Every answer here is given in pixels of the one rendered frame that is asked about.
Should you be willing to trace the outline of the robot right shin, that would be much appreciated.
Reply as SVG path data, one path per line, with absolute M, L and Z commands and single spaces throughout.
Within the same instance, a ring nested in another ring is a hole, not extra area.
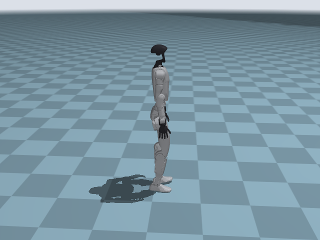
M 157 186 L 160 186 L 160 181 L 164 174 L 168 157 L 165 159 L 162 153 L 158 153 L 155 158 L 156 160 L 155 160 L 154 173 L 155 173 L 155 186 L 157 187 Z

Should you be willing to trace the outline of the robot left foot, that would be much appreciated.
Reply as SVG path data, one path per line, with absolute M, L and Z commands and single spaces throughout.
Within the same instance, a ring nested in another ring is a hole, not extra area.
M 154 177 L 152 183 L 155 183 L 155 180 L 156 180 L 156 178 Z M 160 183 L 166 183 L 166 182 L 169 182 L 172 180 L 173 180 L 173 178 L 171 176 L 162 176 Z M 159 181 L 158 181 L 158 183 L 159 183 Z

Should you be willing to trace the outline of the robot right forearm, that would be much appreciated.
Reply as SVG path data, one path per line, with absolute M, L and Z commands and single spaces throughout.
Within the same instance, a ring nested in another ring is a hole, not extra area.
M 164 102 L 164 97 L 162 95 L 158 95 L 156 98 L 156 107 L 157 107 L 157 112 L 158 112 L 160 124 L 165 123 L 165 113 L 164 113 L 165 104 L 163 102 Z

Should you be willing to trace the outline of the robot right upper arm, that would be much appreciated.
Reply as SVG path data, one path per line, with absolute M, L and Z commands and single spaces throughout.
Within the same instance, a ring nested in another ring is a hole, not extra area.
M 165 100 L 165 95 L 162 94 L 162 90 L 164 88 L 164 80 L 165 80 L 165 72 L 163 70 L 158 69 L 155 72 L 155 99 L 157 100 L 157 96 L 163 96 L 163 101 Z

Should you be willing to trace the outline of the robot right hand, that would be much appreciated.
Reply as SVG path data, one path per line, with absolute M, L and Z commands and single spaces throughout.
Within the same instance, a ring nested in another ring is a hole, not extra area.
M 171 131 L 168 129 L 166 126 L 166 118 L 165 118 L 165 123 L 160 124 L 160 119 L 158 119 L 160 128 L 159 128 L 159 139 L 160 137 L 163 139 L 163 134 L 164 134 L 164 139 L 167 137 L 168 138 L 168 132 L 171 134 Z

